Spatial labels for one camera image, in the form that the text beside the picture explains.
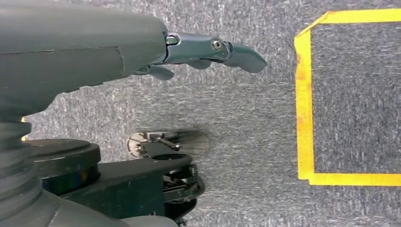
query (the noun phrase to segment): yellow tape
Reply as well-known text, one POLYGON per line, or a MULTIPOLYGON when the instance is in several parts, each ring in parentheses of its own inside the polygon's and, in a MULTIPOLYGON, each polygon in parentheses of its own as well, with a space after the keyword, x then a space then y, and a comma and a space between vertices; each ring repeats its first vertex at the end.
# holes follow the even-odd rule
MULTIPOLYGON (((23 118, 21 119, 21 122, 25 122, 25 117, 23 117, 23 118)), ((26 136, 22 137, 22 141, 25 141, 25 140, 26 140, 26 136)))
POLYGON ((314 172, 311 29, 318 24, 401 21, 401 9, 327 12, 294 40, 296 68, 296 134, 298 178, 311 185, 401 186, 401 174, 330 174, 314 172))

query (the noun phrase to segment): gray carpet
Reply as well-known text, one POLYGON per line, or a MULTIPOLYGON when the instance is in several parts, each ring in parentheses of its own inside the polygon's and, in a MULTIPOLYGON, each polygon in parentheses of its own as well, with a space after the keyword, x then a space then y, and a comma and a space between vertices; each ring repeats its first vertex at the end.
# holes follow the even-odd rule
MULTIPOLYGON (((207 192, 191 227, 398 227, 398 187, 310 186, 297 179, 294 36, 328 10, 401 8, 391 0, 73 0, 151 14, 170 30, 214 34, 261 53, 251 75, 170 67, 168 82, 131 77, 60 95, 28 117, 37 138, 98 143, 126 160, 142 129, 197 128, 207 192)), ((317 172, 399 173, 401 25, 321 25, 312 32, 317 172)))

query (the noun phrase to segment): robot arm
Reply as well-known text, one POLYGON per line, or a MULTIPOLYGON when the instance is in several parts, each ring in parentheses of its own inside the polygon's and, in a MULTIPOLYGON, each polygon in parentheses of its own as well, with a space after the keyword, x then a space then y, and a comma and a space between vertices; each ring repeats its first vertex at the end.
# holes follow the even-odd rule
POLYGON ((252 49, 217 37, 168 32, 158 19, 127 12, 0 0, 0 227, 170 227, 158 217, 117 220, 42 189, 31 131, 21 117, 84 86, 151 74, 163 65, 205 69, 212 62, 256 73, 266 62, 252 49))

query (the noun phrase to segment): metal screw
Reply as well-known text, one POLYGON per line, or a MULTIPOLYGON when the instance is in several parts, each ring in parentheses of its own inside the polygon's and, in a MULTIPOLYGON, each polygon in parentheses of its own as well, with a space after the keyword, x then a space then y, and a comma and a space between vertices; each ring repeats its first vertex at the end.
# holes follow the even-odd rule
POLYGON ((221 50, 221 48, 223 48, 223 44, 222 44, 222 42, 220 40, 214 40, 212 42, 212 47, 215 50, 221 50))
POLYGON ((177 43, 178 43, 177 37, 172 36, 172 35, 167 36, 167 38, 166 38, 166 44, 167 45, 174 45, 174 44, 177 44, 177 43))

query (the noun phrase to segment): yellow tape square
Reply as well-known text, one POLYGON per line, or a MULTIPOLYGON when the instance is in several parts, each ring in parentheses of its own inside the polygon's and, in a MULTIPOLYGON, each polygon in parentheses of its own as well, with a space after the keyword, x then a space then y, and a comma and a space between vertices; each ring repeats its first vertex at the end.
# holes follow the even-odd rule
POLYGON ((295 37, 298 178, 311 185, 401 186, 401 174, 314 172, 311 29, 317 24, 400 22, 401 9, 327 12, 295 37))

